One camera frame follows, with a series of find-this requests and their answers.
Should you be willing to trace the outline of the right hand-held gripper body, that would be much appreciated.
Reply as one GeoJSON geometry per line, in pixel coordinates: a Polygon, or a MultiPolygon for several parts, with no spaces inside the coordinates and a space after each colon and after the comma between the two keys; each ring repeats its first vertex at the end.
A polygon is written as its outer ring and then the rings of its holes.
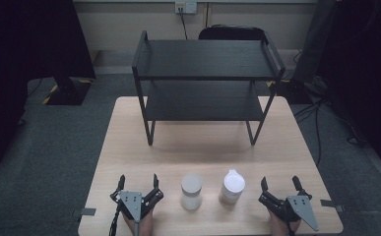
{"type": "Polygon", "coordinates": [[[315,232],[320,230],[307,195],[287,196],[284,200],[280,200],[265,191],[259,197],[259,202],[286,225],[303,220],[315,232]]]}

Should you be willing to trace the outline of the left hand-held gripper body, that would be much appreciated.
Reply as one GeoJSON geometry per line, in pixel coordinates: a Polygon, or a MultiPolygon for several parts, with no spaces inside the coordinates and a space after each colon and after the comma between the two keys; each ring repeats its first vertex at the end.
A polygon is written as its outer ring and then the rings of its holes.
{"type": "Polygon", "coordinates": [[[120,213],[125,213],[129,219],[135,221],[135,234],[139,236],[139,223],[163,198],[163,192],[153,189],[146,196],[141,192],[115,191],[110,198],[116,203],[116,212],[111,221],[109,236],[116,236],[117,222],[120,213]]]}

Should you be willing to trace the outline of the glass jar with spout lid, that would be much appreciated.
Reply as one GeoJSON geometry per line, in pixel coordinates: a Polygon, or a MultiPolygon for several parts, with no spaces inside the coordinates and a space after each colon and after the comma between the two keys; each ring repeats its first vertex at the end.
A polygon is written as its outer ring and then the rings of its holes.
{"type": "Polygon", "coordinates": [[[234,205],[238,202],[245,189],[245,179],[235,169],[229,169],[223,177],[220,201],[226,205],[234,205]]]}

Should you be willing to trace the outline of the glass jar of white powder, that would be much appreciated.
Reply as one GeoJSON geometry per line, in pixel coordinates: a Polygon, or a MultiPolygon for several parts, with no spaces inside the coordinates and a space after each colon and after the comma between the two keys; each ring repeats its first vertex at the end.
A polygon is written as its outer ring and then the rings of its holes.
{"type": "Polygon", "coordinates": [[[187,174],[181,181],[181,204],[185,209],[195,210],[201,206],[203,181],[197,174],[187,174]]]}

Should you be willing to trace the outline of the black two-tier shelf rack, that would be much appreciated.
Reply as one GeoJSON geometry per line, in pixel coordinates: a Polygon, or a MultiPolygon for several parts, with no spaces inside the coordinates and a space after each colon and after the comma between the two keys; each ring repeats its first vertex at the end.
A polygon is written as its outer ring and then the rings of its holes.
{"type": "Polygon", "coordinates": [[[147,141],[157,121],[242,121],[255,144],[286,66],[261,40],[150,40],[143,32],[132,71],[147,141]]]}

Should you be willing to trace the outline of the person's right hand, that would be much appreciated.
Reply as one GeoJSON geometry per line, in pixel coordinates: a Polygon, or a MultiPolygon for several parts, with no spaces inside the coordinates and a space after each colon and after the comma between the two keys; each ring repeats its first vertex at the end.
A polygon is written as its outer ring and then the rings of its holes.
{"type": "Polygon", "coordinates": [[[289,226],[270,211],[270,228],[272,236],[288,236],[289,230],[296,232],[301,224],[300,220],[291,222],[289,226]]]}

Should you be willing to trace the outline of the person's left hand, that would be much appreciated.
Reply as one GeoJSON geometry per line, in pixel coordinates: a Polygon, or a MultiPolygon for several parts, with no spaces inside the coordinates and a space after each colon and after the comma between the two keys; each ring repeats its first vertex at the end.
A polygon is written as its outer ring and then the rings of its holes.
{"type": "MultiPolygon", "coordinates": [[[[127,224],[132,234],[135,234],[135,221],[123,215],[124,221],[127,224]]],[[[150,211],[139,223],[139,236],[153,236],[154,219],[153,212],[150,211]]]]}

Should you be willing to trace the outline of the dark table edge tab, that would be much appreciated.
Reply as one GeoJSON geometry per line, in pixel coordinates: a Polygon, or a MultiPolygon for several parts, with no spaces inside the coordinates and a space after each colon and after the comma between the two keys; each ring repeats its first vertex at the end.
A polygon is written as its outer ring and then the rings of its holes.
{"type": "Polygon", "coordinates": [[[332,207],[336,210],[336,212],[344,212],[345,208],[344,206],[337,205],[335,202],[331,200],[320,200],[322,207],[332,207]]]}
{"type": "Polygon", "coordinates": [[[79,209],[74,209],[72,211],[72,215],[77,218],[81,218],[82,216],[94,216],[96,212],[95,208],[83,207],[79,209]]]}

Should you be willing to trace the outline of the black stand base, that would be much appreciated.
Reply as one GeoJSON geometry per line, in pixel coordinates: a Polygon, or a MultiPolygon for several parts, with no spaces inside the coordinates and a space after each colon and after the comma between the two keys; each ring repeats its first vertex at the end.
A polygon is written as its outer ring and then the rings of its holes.
{"type": "Polygon", "coordinates": [[[45,105],[81,105],[93,84],[88,79],[68,79],[66,84],[54,86],[44,99],[45,105]]]}

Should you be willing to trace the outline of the dark curtain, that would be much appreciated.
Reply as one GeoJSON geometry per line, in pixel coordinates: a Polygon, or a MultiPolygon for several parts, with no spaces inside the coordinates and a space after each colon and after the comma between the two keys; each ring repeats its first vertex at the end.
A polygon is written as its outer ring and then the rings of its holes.
{"type": "Polygon", "coordinates": [[[381,0],[337,4],[323,71],[348,115],[381,158],[381,0]]]}
{"type": "Polygon", "coordinates": [[[0,162],[25,111],[29,81],[94,76],[73,0],[0,0],[0,162]]]}

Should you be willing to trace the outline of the grey upright stand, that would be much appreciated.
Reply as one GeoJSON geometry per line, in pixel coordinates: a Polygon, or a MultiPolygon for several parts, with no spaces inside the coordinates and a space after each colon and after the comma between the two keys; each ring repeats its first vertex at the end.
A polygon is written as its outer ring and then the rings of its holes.
{"type": "Polygon", "coordinates": [[[310,103],[306,86],[311,85],[315,77],[340,1],[317,0],[293,76],[287,83],[281,83],[278,90],[289,104],[310,103]]]}

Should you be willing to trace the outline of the black chair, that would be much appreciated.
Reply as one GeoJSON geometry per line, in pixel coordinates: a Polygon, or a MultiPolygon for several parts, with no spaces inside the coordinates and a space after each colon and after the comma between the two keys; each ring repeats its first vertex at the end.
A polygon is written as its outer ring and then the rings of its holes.
{"type": "Polygon", "coordinates": [[[247,26],[213,25],[202,29],[199,39],[214,40],[264,40],[262,29],[247,26]]]}

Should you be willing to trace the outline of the white wall socket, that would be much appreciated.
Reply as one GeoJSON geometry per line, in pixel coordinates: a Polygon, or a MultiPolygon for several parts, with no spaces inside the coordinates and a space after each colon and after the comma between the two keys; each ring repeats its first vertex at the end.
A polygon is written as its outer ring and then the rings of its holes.
{"type": "Polygon", "coordinates": [[[175,2],[174,11],[176,14],[196,14],[197,3],[193,1],[175,2]]]}

